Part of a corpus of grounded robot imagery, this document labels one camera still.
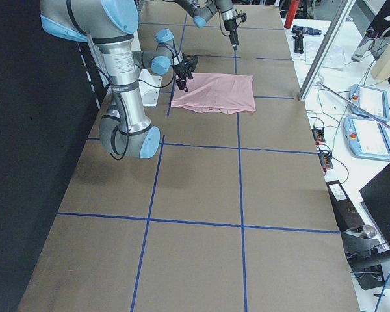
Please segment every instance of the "computer monitor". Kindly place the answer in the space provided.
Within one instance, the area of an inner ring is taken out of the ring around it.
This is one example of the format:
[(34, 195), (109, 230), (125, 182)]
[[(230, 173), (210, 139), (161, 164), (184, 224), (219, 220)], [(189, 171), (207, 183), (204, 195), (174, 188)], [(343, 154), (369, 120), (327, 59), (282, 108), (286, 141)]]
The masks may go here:
[(360, 193), (366, 211), (390, 245), (390, 163)]

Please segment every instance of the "screen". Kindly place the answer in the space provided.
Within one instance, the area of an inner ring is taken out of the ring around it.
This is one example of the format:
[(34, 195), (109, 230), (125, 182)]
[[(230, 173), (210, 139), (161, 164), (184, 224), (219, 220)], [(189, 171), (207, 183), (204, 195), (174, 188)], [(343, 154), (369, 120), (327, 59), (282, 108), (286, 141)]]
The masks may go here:
[(366, 154), (390, 155), (378, 124), (372, 120), (353, 119), (361, 151)]
[(359, 87), (358, 90), (359, 106), (372, 115), (384, 117), (383, 92), (363, 86)]
[(376, 227), (390, 244), (390, 163), (360, 193)]

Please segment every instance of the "aluminum frame post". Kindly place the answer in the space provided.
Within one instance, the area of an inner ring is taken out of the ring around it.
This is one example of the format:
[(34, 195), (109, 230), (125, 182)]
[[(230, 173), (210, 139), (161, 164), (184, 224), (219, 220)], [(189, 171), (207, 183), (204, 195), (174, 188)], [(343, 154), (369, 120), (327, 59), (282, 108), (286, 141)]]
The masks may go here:
[(318, 53), (315, 56), (311, 68), (309, 69), (305, 81), (299, 91), (300, 101), (304, 101), (309, 91), (311, 90), (315, 79), (319, 75), (320, 68), (324, 63), (326, 56), (335, 42), (335, 39), (337, 38), (339, 31), (341, 30), (341, 27), (343, 26), (343, 23), (355, 2), (356, 0), (342, 0), (341, 4), (339, 5), (338, 11), (335, 17), (332, 19), (331, 25), (326, 32), (325, 38), (319, 47)]

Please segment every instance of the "blue joint cap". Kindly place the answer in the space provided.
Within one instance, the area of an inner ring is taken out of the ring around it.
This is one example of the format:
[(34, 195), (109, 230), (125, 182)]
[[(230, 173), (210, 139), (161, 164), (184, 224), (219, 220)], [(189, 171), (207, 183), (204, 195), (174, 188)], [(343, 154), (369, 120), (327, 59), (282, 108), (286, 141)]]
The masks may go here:
[(164, 28), (157, 32), (156, 41), (159, 44), (164, 44), (165, 42), (169, 42), (175, 38), (174, 34), (170, 31), (170, 29)]
[(143, 141), (142, 148), (140, 149), (140, 158), (152, 158), (159, 148), (160, 140), (161, 131), (158, 127), (152, 127)]
[(101, 6), (110, 20), (126, 34), (138, 29), (138, 12), (134, 0), (100, 0)]
[(86, 36), (84, 34), (80, 34), (77, 31), (73, 31), (67, 26), (63, 26), (52, 19), (47, 18), (46, 16), (40, 15), (40, 19), (42, 22), (42, 28), (48, 34), (51, 34), (55, 37), (59, 37), (62, 39), (77, 41), (77, 42), (86, 42)]
[(194, 21), (194, 24), (197, 26), (197, 28), (202, 28), (207, 24), (207, 21), (205, 21), (201, 16), (194, 16), (192, 19)]
[(158, 57), (154, 57), (153, 60), (151, 60), (150, 68), (154, 73), (157, 73), (158, 75), (164, 75), (168, 72), (171, 65), (172, 63), (168, 57), (160, 55)]

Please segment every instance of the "blue tape grid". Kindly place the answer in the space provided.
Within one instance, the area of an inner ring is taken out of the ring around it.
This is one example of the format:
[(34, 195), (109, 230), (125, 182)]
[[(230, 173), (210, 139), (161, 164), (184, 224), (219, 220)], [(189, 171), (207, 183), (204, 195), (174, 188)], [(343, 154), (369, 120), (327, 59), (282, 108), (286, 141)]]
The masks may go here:
[(133, 291), (133, 299), (131, 300), (130, 312), (133, 312), (133, 311), (135, 310), (138, 283), (139, 283), (139, 281), (140, 281), (140, 272), (142, 271), (144, 250), (146, 249), (146, 240), (147, 240), (148, 233), (149, 233), (149, 224), (150, 224), (151, 209), (152, 209), (152, 207), (153, 207), (153, 201), (154, 201), (154, 199), (155, 199), (156, 186), (157, 186), (157, 178), (158, 178), (158, 176), (159, 176), (159, 168), (161, 167), (161, 161), (162, 161), (163, 146), (164, 146), (164, 145), (161, 144), (161, 151), (159, 152), (159, 159), (158, 159), (158, 161), (157, 161), (157, 168), (156, 168), (156, 174), (155, 174), (155, 181), (153, 182), (153, 190), (152, 190), (152, 192), (151, 192), (151, 199), (150, 199), (149, 212), (148, 212), (148, 217), (147, 217), (147, 220), (146, 220), (146, 228), (145, 228), (145, 230), (144, 230), (142, 251), (140, 252), (140, 259), (139, 259), (139, 262), (138, 262), (137, 275), (136, 275), (136, 282), (135, 282), (135, 289), (134, 289), (134, 291)]
[[(179, 49), (182, 48), (183, 45), (183, 39), (185, 35), (185, 27), (195, 27), (194, 25), (187, 25), (187, 18), (188, 14), (185, 14), (185, 21), (183, 25), (180, 24), (160, 24), (160, 23), (141, 23), (146, 25), (163, 25), (163, 26), (182, 26), (182, 36), (181, 36), (181, 42)], [(219, 26), (206, 26), (211, 28), (218, 28)], [(270, 29), (270, 28), (259, 28), (259, 27), (239, 27), (241, 29), (261, 29), (261, 30), (271, 30), (271, 31), (284, 31), (284, 29)], [(199, 55), (202, 57), (227, 57), (227, 56), (218, 56), (218, 55)], [(237, 56), (237, 52), (234, 51), (234, 55), (232, 57), (227, 58), (233, 58), (234, 59), (234, 72), (237, 74), (237, 59), (240, 57)], [(266, 57), (257, 57), (256, 59), (264, 59), (264, 60), (291, 60), (291, 58), (266, 58)], [(169, 118), (170, 115), (170, 102), (174, 96), (175, 92), (175, 86), (174, 83), (172, 86), (172, 90), (167, 91), (161, 91), (161, 93), (167, 93), (170, 94), (170, 100), (169, 100), (169, 108), (167, 112), (167, 117)], [(293, 97), (278, 97), (278, 96), (255, 96), (255, 98), (272, 98), (272, 99), (294, 99)], [(138, 269), (136, 273), (136, 280), (135, 280), (135, 288), (133, 291), (133, 298), (131, 302), (130, 312), (134, 312), (135, 304), (137, 300), (137, 292), (138, 292), (138, 284), (140, 281), (140, 273), (142, 270), (143, 260), (144, 260), (144, 252), (146, 249), (146, 242), (147, 237), (149, 233), (150, 228), (150, 222), (161, 222), (161, 223), (173, 223), (173, 224), (193, 224), (193, 225), (199, 225), (199, 226), (219, 226), (219, 227), (229, 227), (229, 228), (240, 228), (241, 233), (241, 247), (242, 247), (242, 275), (243, 275), (243, 291), (244, 291), (244, 312), (248, 312), (248, 294), (247, 294), (247, 273), (246, 273), (246, 245), (245, 245), (245, 229), (261, 229), (261, 230), (276, 230), (276, 231), (295, 231), (295, 232), (308, 232), (308, 233), (326, 233), (326, 234), (340, 234), (339, 231), (329, 231), (329, 230), (321, 230), (321, 229), (301, 229), (301, 228), (290, 228), (290, 227), (270, 227), (270, 226), (255, 226), (255, 225), (248, 225), (244, 223), (244, 202), (243, 202), (243, 187), (242, 187), (242, 150), (247, 151), (269, 151), (269, 152), (276, 152), (276, 153), (299, 153), (299, 154), (312, 154), (316, 155), (316, 152), (306, 152), (306, 151), (288, 151), (288, 150), (278, 150), (278, 149), (261, 149), (261, 148), (242, 148), (241, 147), (241, 130), (240, 130), (240, 119), (239, 114), (237, 113), (237, 147), (228, 147), (228, 146), (208, 146), (208, 145), (190, 145), (190, 144), (178, 144), (178, 143), (166, 143), (165, 142), (165, 136), (162, 137), (162, 142), (160, 143), (161, 149), (159, 152), (159, 159), (157, 162), (157, 169), (155, 174), (155, 180), (153, 182), (153, 190), (151, 194), (151, 200), (149, 205), (149, 211), (147, 218), (142, 217), (135, 217), (135, 216), (116, 216), (116, 215), (109, 215), (109, 214), (88, 214), (88, 213), (68, 213), (68, 212), (58, 212), (58, 215), (64, 215), (64, 216), (81, 216), (81, 217), (91, 217), (91, 218), (113, 218), (113, 219), (122, 219), (122, 220), (136, 220), (146, 223), (146, 228), (144, 232), (144, 238), (142, 242), (142, 249), (140, 252), (140, 259), (138, 263)], [(99, 140), (98, 138), (88, 138), (89, 140)], [(153, 208), (153, 202), (155, 198), (156, 193), (156, 187), (157, 187), (157, 181), (159, 177), (159, 170), (161, 167), (161, 160), (163, 155), (163, 148), (164, 146), (185, 146), (185, 147), (195, 147), (195, 148), (220, 148), (220, 149), (231, 149), (231, 150), (237, 150), (238, 151), (238, 164), (239, 164), (239, 192), (240, 192), (240, 224), (225, 224), (225, 223), (215, 223), (215, 222), (197, 222), (197, 221), (190, 221), (190, 220), (172, 220), (172, 219), (160, 219), (160, 218), (152, 218), (151, 212)]]
[(96, 213), (69, 213), (60, 211), (57, 213), (60, 216), (79, 216), (84, 218), (102, 218), (102, 219), (120, 219), (120, 220), (132, 220), (143, 222), (157, 222), (167, 224), (192, 224), (196, 226), (218, 226), (221, 228), (244, 228), (244, 229), (260, 229), (269, 231), (288, 231), (288, 232), (304, 232), (304, 233), (321, 233), (321, 234), (341, 234), (339, 231), (330, 231), (327, 229), (302, 229), (297, 227), (278, 227), (278, 226), (255, 226), (253, 224), (231, 224), (231, 223), (219, 223), (219, 222), (204, 222), (204, 221), (191, 221), (191, 220), (177, 220), (177, 219), (162, 219), (162, 218), (143, 218), (140, 216), (118, 216), (115, 214), (96, 214)]

